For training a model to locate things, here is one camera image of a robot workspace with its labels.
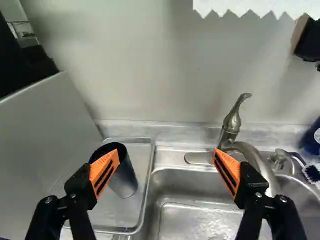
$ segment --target sink basin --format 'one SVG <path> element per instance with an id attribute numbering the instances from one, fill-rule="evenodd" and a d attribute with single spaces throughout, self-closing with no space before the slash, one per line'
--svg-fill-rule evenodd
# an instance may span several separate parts
<path id="1" fill-rule="evenodd" d="M 132 240 L 234 240 L 243 215 L 213 166 L 187 164 L 184 151 L 157 150 L 142 229 Z M 278 175 L 282 193 L 296 204 L 308 240 L 319 239 L 319 192 Z M 266 221 L 260 240 L 271 240 Z"/>

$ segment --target stainless steel cup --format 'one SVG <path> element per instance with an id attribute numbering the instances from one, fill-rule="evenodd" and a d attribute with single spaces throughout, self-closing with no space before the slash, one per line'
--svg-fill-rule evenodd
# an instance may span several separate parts
<path id="1" fill-rule="evenodd" d="M 131 197 L 138 189 L 138 180 L 125 145 L 119 142 L 107 143 L 94 151 L 89 163 L 93 163 L 114 149 L 118 151 L 120 164 L 110 178 L 108 186 L 120 198 L 126 199 Z"/>

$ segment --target faucet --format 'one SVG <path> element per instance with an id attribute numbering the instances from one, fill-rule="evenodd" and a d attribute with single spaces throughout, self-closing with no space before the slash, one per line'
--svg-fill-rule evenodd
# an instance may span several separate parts
<path id="1" fill-rule="evenodd" d="M 280 193 L 280 186 L 268 162 L 262 159 L 259 151 L 253 145 L 243 141 L 235 141 L 241 126 L 240 105 L 251 96 L 251 93 L 242 93 L 224 118 L 217 148 L 224 152 L 237 151 L 243 154 L 246 161 L 269 182 L 269 188 L 265 194 L 273 197 Z"/>

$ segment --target white wall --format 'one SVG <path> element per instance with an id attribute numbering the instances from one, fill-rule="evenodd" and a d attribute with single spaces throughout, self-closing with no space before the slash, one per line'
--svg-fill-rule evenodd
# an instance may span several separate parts
<path id="1" fill-rule="evenodd" d="M 206 19 L 191 0 L 21 0 L 96 119 L 219 122 L 251 92 L 244 123 L 308 124 L 320 73 L 291 56 L 295 22 L 249 12 Z"/>
<path id="2" fill-rule="evenodd" d="M 19 0 L 0 0 L 0 11 L 8 22 L 27 20 Z"/>

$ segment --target paper towel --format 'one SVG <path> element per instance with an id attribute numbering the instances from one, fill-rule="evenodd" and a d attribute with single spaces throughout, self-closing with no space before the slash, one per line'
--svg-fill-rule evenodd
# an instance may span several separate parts
<path id="1" fill-rule="evenodd" d="M 251 10 L 261 18 L 271 11 L 277 19 L 283 13 L 294 20 L 304 13 L 314 20 L 320 18 L 320 0 L 193 0 L 193 9 L 202 18 L 211 11 L 222 17 L 228 10 L 238 17 Z"/>

